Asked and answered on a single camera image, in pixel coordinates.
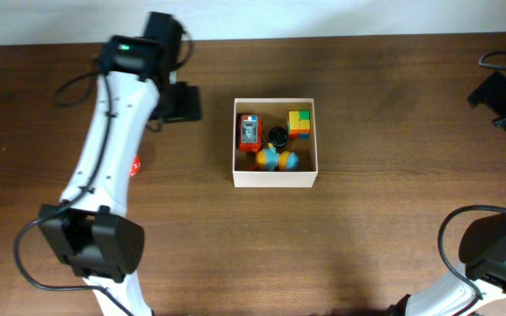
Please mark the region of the red toy fire truck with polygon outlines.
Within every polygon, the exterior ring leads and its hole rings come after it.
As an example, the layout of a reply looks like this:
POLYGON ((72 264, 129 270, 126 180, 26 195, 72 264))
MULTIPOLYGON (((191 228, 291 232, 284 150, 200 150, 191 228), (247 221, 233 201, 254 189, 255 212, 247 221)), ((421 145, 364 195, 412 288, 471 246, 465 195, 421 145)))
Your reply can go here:
POLYGON ((257 153, 262 145, 263 121, 257 115, 243 114, 238 120, 237 148, 242 152, 257 153))

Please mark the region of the red ball with white letters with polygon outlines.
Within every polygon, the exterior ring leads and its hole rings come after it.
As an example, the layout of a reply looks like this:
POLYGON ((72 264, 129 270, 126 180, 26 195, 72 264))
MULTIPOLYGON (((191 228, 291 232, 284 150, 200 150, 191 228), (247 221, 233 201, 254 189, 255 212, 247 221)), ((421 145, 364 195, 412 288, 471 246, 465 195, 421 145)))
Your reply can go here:
POLYGON ((141 158, 139 155, 136 155, 134 157, 134 161, 132 163, 132 167, 131 167, 131 170, 130 170, 130 176, 135 176, 139 173, 141 169, 141 158))

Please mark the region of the black round cap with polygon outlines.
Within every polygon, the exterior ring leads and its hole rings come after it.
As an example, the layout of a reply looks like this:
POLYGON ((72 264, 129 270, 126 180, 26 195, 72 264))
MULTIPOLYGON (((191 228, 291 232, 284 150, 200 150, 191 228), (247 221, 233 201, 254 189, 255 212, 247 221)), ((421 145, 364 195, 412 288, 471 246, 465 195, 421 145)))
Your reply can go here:
POLYGON ((275 126, 268 133, 268 142, 276 148, 285 147, 288 141, 289 133, 282 126, 275 126))

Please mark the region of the blue orange toy figure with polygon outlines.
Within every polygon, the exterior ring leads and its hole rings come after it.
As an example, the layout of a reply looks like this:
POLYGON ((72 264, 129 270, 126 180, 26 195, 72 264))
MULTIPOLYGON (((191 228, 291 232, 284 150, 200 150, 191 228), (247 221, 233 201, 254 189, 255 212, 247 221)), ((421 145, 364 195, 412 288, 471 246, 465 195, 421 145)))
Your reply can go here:
POLYGON ((272 144, 258 151, 255 154, 249 171, 280 171, 292 172, 300 167, 300 158, 294 152, 279 152, 272 144))

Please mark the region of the colourful puzzle cube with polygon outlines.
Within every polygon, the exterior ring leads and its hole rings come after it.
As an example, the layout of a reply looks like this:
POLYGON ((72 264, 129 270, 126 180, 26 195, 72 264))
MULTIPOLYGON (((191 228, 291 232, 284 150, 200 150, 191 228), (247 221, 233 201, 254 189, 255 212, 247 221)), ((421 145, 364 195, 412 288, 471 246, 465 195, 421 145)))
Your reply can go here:
POLYGON ((290 139, 308 139, 311 133, 310 111, 289 111, 287 126, 290 139))

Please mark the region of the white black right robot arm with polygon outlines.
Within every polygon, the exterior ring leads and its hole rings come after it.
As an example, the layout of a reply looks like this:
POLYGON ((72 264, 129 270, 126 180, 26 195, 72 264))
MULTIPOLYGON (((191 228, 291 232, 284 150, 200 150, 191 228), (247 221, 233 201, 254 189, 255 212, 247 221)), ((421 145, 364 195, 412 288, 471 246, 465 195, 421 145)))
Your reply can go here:
MULTIPOLYGON (((497 115, 494 124, 506 131, 506 75, 494 72, 468 102, 484 104, 497 115)), ((506 208, 483 205, 487 217, 475 220, 459 244, 459 260, 451 264, 445 255, 444 234, 449 222, 474 206, 451 212, 437 234, 437 248, 448 269, 432 286, 406 295, 387 309, 389 315, 470 315, 482 306, 506 298, 506 208)))

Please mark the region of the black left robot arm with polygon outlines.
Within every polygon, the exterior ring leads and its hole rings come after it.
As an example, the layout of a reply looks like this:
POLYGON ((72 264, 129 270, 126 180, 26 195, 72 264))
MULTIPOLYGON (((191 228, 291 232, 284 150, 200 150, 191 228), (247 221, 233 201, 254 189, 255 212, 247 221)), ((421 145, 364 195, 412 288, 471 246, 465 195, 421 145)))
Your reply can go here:
POLYGON ((197 87, 176 79, 188 61, 181 41, 115 35, 104 44, 88 74, 96 104, 76 169, 58 205, 42 205, 33 222, 105 315, 153 314, 137 274, 145 233, 127 219, 127 194, 149 121, 201 118, 197 87))

